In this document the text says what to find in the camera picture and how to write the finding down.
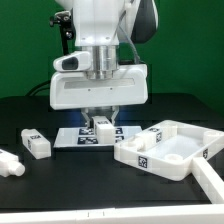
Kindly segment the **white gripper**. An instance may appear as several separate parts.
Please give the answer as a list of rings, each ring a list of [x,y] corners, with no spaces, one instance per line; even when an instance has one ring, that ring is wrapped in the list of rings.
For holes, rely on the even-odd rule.
[[[50,105],[55,110],[143,104],[148,99],[147,66],[122,65],[109,79],[88,79],[85,72],[56,72],[50,85]],[[91,119],[81,109],[86,127]],[[119,114],[112,107],[111,123]]]

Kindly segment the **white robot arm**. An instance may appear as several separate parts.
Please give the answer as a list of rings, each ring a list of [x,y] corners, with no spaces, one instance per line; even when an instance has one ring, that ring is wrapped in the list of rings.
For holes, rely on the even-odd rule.
[[[158,28],[154,0],[55,0],[64,10],[55,15],[70,32],[76,51],[53,62],[50,105],[55,110],[79,108],[87,122],[91,112],[147,101],[147,65],[138,56],[118,60],[121,43],[148,41]]]

